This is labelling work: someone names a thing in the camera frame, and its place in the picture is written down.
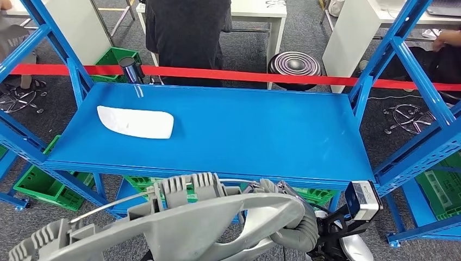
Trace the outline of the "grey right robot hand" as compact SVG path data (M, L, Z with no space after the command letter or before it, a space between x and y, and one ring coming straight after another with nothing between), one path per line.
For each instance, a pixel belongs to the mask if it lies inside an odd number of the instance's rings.
M311 205L285 181L274 183L269 179L262 178L258 182L250 182L247 187L249 192L273 192L293 196L300 200L307 209L312 210Z

